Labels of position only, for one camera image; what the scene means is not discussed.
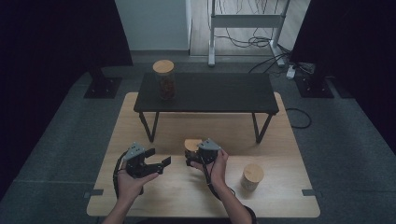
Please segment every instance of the black table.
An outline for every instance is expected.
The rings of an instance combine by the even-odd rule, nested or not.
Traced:
[[[176,97],[165,101],[160,98],[155,75],[146,73],[143,77],[134,111],[139,113],[150,142],[154,141],[160,112],[251,113],[256,142],[260,143],[271,117],[279,111],[266,74],[177,73],[175,79]],[[152,133],[144,112],[156,113]],[[260,133],[255,113],[268,114]]]

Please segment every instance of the person's right hand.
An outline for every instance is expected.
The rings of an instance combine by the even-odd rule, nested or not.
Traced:
[[[228,154],[224,149],[218,151],[216,160],[206,166],[209,175],[211,176],[212,185],[215,189],[227,187],[225,183],[225,170],[227,166]],[[203,165],[192,161],[191,166],[204,171]]]

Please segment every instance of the cylindrical wooden container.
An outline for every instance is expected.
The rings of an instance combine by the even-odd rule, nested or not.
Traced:
[[[258,164],[251,163],[244,169],[244,173],[241,178],[241,185],[244,189],[253,191],[257,188],[263,178],[264,170]]]
[[[163,100],[173,99],[176,95],[175,65],[169,60],[160,60],[152,65],[155,77],[160,85],[160,97]]]

